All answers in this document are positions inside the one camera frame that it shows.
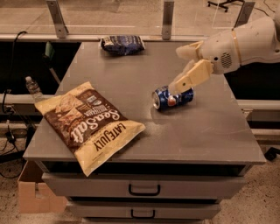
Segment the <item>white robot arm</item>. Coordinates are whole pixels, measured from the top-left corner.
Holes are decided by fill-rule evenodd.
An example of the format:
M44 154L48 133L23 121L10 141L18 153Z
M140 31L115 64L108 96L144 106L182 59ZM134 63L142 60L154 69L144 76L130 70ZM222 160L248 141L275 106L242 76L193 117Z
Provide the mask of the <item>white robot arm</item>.
M279 32L280 15L276 14L177 48L176 54L187 65L168 90L178 95L207 81L212 74L230 73L255 62L279 62Z

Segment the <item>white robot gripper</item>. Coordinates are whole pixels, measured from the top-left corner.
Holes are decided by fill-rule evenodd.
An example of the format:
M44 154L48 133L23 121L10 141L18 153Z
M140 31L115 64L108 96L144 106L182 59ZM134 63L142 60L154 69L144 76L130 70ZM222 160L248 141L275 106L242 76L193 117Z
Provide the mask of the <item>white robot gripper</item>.
M176 49L176 54L179 58L190 60L190 62L185 66L183 72L169 84L171 95L184 93L207 81L212 73L226 74L236 71L241 66L238 41L234 30L219 32L209 37L204 43L199 41L180 46Z

